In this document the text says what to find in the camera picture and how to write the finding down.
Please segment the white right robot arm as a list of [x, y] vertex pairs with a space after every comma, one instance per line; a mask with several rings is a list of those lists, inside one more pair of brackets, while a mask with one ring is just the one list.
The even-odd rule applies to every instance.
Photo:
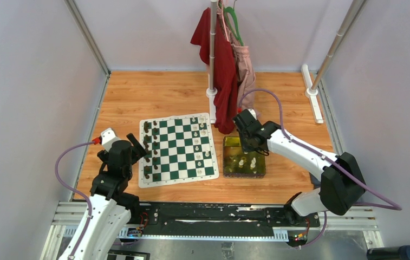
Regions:
[[298, 226], [306, 216], [330, 211], [344, 215], [365, 193], [365, 181], [355, 157], [323, 151], [289, 133], [281, 125], [260, 123], [253, 110], [245, 109], [233, 118], [245, 152], [276, 153], [301, 166], [320, 181], [309, 192], [293, 195], [283, 206], [282, 218]]

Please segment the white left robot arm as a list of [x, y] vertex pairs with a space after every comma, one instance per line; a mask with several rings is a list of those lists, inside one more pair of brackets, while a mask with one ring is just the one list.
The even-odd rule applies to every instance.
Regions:
[[60, 259], [106, 259], [125, 224], [141, 217], [139, 197], [125, 192], [132, 179], [132, 166], [147, 152], [133, 134], [125, 140], [108, 128], [91, 141], [103, 149], [97, 157], [102, 164], [93, 179], [87, 207]]

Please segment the green white chess board mat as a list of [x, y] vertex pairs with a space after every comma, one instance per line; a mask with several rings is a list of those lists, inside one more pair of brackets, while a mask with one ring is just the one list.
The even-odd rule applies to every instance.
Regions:
[[[205, 124], [207, 134], [201, 135], [200, 123]], [[192, 125], [199, 129], [194, 131]], [[217, 179], [220, 176], [209, 113], [174, 115], [164, 118], [145, 119], [139, 123], [140, 142], [147, 155], [139, 161], [138, 186], [142, 189], [196, 181]]]

